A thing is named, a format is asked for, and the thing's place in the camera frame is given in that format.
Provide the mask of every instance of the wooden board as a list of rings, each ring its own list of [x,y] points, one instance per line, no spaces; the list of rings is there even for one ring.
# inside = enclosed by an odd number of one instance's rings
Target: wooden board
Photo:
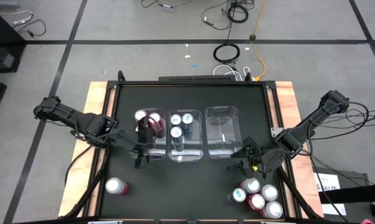
[[[276,82],[276,85],[284,126],[285,128],[294,127],[301,121],[301,118],[300,113],[298,112],[298,106],[297,101],[295,99],[293,84],[291,82]],[[91,82],[88,91],[87,101],[85,103],[85,109],[83,111],[84,113],[91,112],[100,114],[102,112],[103,103],[105,100],[106,86],[107,82]],[[272,92],[269,91],[268,95],[270,99],[270,107],[273,122],[277,126],[277,117],[275,112],[275,105],[273,103]],[[110,102],[107,108],[107,116],[111,115],[114,96],[115,91],[112,90],[110,93]],[[85,142],[77,141],[74,148],[73,159],[87,147],[88,146]],[[81,195],[86,190],[88,178],[90,175],[90,169],[92,166],[92,159],[93,149],[89,150],[85,155],[83,155],[71,168],[67,179],[67,185],[65,186],[63,200],[60,205],[59,216],[68,213],[72,209],[72,207],[78,202]],[[296,156],[296,158],[292,160],[292,166],[297,189],[300,191],[300,193],[303,195],[304,199],[308,202],[312,209],[317,214],[323,216],[318,191],[316,189],[315,177],[313,175],[313,170],[309,157]],[[97,196],[98,187],[92,193],[90,208],[88,211],[88,214],[90,216],[94,215]],[[295,217],[293,211],[292,195],[288,190],[287,200],[290,216]]]

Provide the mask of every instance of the soda can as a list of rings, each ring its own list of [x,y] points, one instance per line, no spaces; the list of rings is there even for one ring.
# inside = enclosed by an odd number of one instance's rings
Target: soda can
[[[265,218],[280,218],[283,215],[283,208],[278,202],[268,202],[260,210],[260,214]]]
[[[189,134],[193,131],[193,116],[186,113],[182,116],[183,133]]]
[[[245,200],[245,192],[243,189],[237,188],[227,195],[227,199],[230,203],[243,202]]]
[[[182,151],[183,150],[183,138],[182,138],[182,129],[180,127],[171,128],[171,139],[173,140],[175,150]]]
[[[110,194],[124,195],[128,192],[128,184],[125,181],[113,177],[107,180],[106,190]]]
[[[260,194],[252,194],[247,198],[247,203],[254,211],[259,211],[265,206],[265,199]]]
[[[151,113],[149,117],[152,118],[149,119],[150,127],[156,131],[157,138],[163,138],[165,136],[165,131],[162,117],[158,113]]]
[[[135,121],[140,121],[140,119],[144,118],[145,116],[147,116],[146,111],[138,110],[135,112]]]
[[[240,188],[248,194],[255,194],[260,191],[261,184],[256,178],[249,178],[240,183]]]
[[[171,116],[171,124],[173,127],[181,127],[182,118],[178,114]]]
[[[277,189],[271,184],[267,184],[264,187],[262,187],[261,194],[264,197],[265,200],[271,202],[276,200],[277,198]]]

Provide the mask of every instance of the white paper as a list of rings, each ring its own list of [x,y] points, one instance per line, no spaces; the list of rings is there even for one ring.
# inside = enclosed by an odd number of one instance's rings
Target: white paper
[[[316,173],[314,173],[313,175],[315,176],[315,180],[316,180],[316,188],[318,189],[318,192],[321,192],[322,189],[319,183],[318,176]],[[339,189],[337,175],[319,174],[319,177],[322,181],[322,185],[325,191]],[[335,206],[342,215],[347,215],[345,212],[344,204],[335,204]],[[331,204],[322,204],[322,209],[323,209],[324,214],[338,215],[337,211]]]

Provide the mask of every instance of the can lid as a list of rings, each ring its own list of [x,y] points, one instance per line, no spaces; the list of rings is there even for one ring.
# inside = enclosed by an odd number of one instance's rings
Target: can lid
[[[144,118],[146,116],[146,111],[144,110],[138,110],[137,112],[135,112],[135,119],[137,121],[140,121],[140,119]]]
[[[265,188],[265,194],[268,198],[276,198],[277,197],[277,190],[276,187],[272,185],[266,185],[267,188]]]
[[[173,127],[171,129],[171,136],[174,138],[181,137],[182,135],[182,129],[180,127]]]
[[[260,182],[257,179],[252,178],[249,180],[247,187],[252,191],[258,190],[260,188]]]
[[[255,194],[251,197],[251,203],[255,208],[262,208],[265,205],[265,199],[260,194]]]
[[[189,114],[189,113],[184,114],[184,115],[182,116],[182,121],[183,121],[183,123],[185,123],[185,124],[190,124],[190,123],[193,122],[193,116],[192,116],[191,114]]]
[[[117,192],[119,189],[121,189],[121,186],[122,182],[116,177],[110,178],[106,182],[106,190],[110,193]]]
[[[269,202],[269,213],[274,217],[281,217],[283,208],[278,202]]]
[[[155,122],[160,121],[160,118],[161,118],[161,117],[160,117],[160,114],[158,114],[158,113],[151,113],[151,114],[149,115],[149,117],[152,118]]]
[[[182,121],[182,118],[178,114],[174,114],[171,116],[171,124],[173,125],[178,125]]]
[[[242,202],[245,199],[245,192],[243,189],[238,188],[233,191],[233,198],[236,202]]]

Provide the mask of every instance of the concrete floor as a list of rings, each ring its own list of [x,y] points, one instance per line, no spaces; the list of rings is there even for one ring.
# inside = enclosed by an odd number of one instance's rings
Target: concrete floor
[[[184,0],[161,0],[177,4]],[[201,12],[221,0],[198,1],[176,9],[144,9],[140,1],[88,0],[77,40],[225,39],[227,31],[201,22]],[[375,39],[375,0],[356,0]],[[23,0],[22,10],[43,19],[47,33],[38,40],[68,40],[81,0]],[[247,39],[262,0],[256,0],[247,22],[233,24],[231,39]],[[220,9],[206,14],[217,26],[228,23]],[[11,22],[18,17],[6,16]],[[31,29],[39,32],[40,26]],[[268,1],[261,17],[258,39],[366,40],[348,0]],[[127,80],[157,80],[159,76],[210,75],[218,63],[212,58],[215,44],[73,45],[57,89],[65,104],[82,110],[92,81],[116,79],[123,70]],[[249,44],[240,44],[236,67],[261,74],[262,66]],[[310,45],[257,44],[267,64],[264,80],[289,80],[295,87],[302,117],[317,107],[328,90],[339,90],[352,101],[375,109],[375,57],[368,44]],[[65,45],[28,45],[17,73],[0,74],[7,91],[0,104],[0,223],[4,221],[21,170],[29,153],[38,121],[32,110],[49,94]],[[225,58],[230,52],[219,52]],[[336,126],[349,126],[342,121]],[[319,128],[316,136],[341,130]],[[57,217],[64,174],[75,139],[67,129],[47,125],[22,192],[13,222]],[[315,156],[335,169],[367,173],[375,183],[375,126],[335,139],[315,141]]]

